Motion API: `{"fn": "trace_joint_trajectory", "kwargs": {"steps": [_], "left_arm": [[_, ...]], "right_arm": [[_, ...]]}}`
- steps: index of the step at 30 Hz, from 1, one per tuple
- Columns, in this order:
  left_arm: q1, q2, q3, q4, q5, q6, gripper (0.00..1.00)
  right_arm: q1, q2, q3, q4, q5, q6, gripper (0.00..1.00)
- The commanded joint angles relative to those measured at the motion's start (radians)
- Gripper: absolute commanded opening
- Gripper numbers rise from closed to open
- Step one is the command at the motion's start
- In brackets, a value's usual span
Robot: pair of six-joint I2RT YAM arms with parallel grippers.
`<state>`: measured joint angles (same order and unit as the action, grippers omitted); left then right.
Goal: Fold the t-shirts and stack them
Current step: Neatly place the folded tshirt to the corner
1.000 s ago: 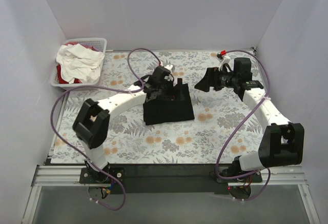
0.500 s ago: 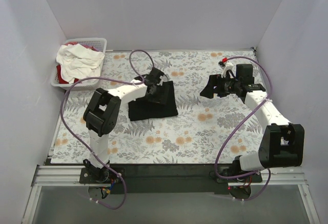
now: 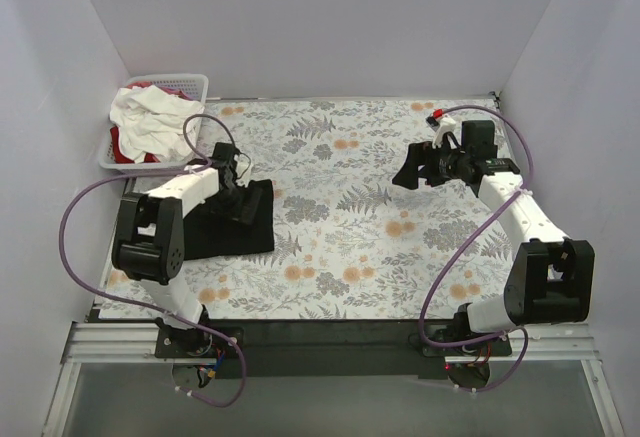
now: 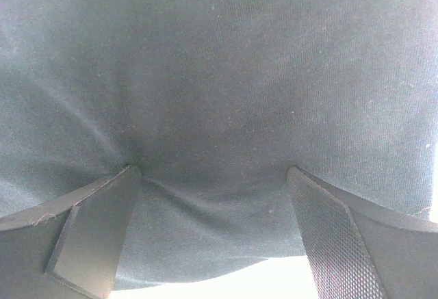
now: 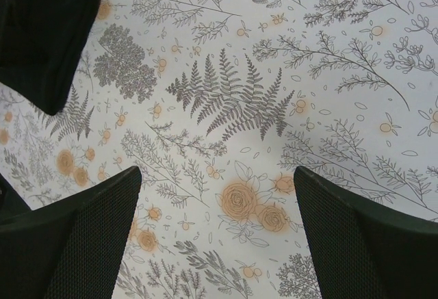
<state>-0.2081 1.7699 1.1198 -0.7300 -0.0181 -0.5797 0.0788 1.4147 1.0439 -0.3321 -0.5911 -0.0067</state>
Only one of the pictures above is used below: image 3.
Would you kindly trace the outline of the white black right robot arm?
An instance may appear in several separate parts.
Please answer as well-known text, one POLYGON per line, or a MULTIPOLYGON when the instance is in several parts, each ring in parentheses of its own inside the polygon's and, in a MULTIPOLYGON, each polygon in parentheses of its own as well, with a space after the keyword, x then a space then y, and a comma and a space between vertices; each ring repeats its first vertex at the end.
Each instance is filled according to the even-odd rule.
POLYGON ((421 320, 420 339, 438 349, 472 347, 528 324, 585 321, 595 264, 591 244, 570 238, 542 211, 518 166, 499 157, 493 121, 465 121, 459 137, 454 120, 441 112, 427 122, 433 140, 409 146, 393 184, 415 190, 421 181, 431 187, 463 182, 491 211, 488 221, 505 232, 514 260, 501 295, 461 306, 434 336, 421 320))

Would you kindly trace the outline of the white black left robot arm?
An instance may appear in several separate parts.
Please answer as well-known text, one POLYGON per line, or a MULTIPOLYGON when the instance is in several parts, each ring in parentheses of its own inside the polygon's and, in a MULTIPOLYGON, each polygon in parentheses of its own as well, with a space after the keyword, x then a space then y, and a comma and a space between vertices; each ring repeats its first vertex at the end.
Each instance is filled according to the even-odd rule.
POLYGON ((158 327, 190 356, 208 356, 217 338, 202 331, 208 312, 181 273, 184 262, 269 253, 275 248, 274 190, 252 180, 248 157, 218 143, 163 185, 123 196, 112 264, 138 282, 157 306, 158 327))

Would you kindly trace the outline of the black t-shirt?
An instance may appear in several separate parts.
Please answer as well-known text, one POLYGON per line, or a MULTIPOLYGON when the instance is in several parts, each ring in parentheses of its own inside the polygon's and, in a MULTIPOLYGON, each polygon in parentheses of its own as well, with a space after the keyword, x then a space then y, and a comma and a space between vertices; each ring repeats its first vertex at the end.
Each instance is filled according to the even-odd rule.
POLYGON ((253 222, 245 225, 198 206, 184 218, 185 260, 247 256, 272 252, 274 189, 270 180, 251 181, 261 197, 253 222))

